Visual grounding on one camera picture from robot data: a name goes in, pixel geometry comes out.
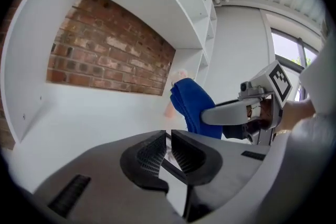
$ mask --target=robotic arm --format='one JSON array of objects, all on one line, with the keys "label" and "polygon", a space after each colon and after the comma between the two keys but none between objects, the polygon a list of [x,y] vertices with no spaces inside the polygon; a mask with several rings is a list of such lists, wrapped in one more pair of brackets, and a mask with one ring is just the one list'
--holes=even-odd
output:
[{"label": "robotic arm", "polygon": [[[201,119],[209,125],[222,125],[227,138],[249,139],[255,145],[270,145],[273,130],[279,125],[292,85],[280,63],[276,60],[250,81],[240,85],[238,98],[216,105],[202,112]],[[261,119],[260,102],[271,99],[271,121]],[[247,116],[251,106],[252,115]]]}]

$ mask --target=window frame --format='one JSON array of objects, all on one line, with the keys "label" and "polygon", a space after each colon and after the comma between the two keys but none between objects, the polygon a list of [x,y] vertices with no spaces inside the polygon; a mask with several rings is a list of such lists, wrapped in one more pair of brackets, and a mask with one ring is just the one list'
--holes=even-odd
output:
[{"label": "window frame", "polygon": [[[307,57],[306,57],[306,52],[304,51],[304,49],[308,49],[310,50],[312,53],[314,54],[318,54],[319,52],[314,49],[313,47],[311,47],[309,44],[305,43],[302,38],[296,38],[292,35],[289,35],[283,31],[277,30],[275,28],[271,28],[271,32],[272,34],[276,34],[278,36],[287,38],[293,42],[295,42],[298,46],[298,50],[299,50],[299,57],[300,57],[300,62],[301,65],[298,65],[297,63],[282,57],[280,55],[275,54],[275,59],[279,61],[279,63],[291,70],[293,70],[296,73],[301,74],[301,72],[307,67]],[[302,90],[300,91],[300,101],[306,99],[308,97],[308,93],[305,90],[305,88],[301,85]]]}]

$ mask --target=black grille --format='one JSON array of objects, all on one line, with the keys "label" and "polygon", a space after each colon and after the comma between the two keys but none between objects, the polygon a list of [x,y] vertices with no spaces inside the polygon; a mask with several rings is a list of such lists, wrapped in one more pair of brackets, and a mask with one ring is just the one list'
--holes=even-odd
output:
[{"label": "black grille", "polygon": [[177,135],[172,137],[172,153],[186,175],[200,168],[206,159],[203,151],[179,138]]},{"label": "black grille", "polygon": [[48,207],[55,213],[66,218],[90,181],[90,177],[76,175]]},{"label": "black grille", "polygon": [[166,154],[166,138],[159,136],[156,140],[139,150],[136,155],[142,169],[158,177],[160,166]]}]

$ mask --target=black vent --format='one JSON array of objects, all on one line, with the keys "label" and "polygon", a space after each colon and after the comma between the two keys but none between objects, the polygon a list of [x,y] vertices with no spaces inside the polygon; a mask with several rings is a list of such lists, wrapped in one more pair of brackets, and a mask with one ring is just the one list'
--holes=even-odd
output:
[{"label": "black vent", "polygon": [[142,169],[158,177],[165,154],[166,138],[164,135],[161,135],[152,143],[140,149],[136,158]]},{"label": "black vent", "polygon": [[261,154],[261,153],[255,153],[255,152],[251,152],[251,151],[244,151],[242,153],[242,156],[246,156],[252,159],[257,159],[259,161],[263,161],[264,158],[266,157],[265,154]]},{"label": "black vent", "polygon": [[151,136],[121,154],[122,171],[140,188],[168,193],[168,183],[159,179],[160,166],[166,154],[165,134],[165,131],[146,133]]},{"label": "black vent", "polygon": [[200,168],[206,159],[203,151],[177,135],[172,138],[172,153],[186,175]]},{"label": "black vent", "polygon": [[66,218],[90,181],[90,177],[76,175],[48,207],[55,213]]}]

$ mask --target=person's hand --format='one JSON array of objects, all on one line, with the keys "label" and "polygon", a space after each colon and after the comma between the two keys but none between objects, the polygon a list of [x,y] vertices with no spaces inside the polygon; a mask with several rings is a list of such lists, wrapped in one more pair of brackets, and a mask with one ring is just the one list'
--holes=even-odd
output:
[{"label": "person's hand", "polygon": [[[261,112],[260,112],[260,118],[268,123],[272,120],[272,100],[271,99],[263,99],[260,102],[261,106]],[[252,109],[249,105],[247,107],[247,116],[250,118],[252,115]]]}]

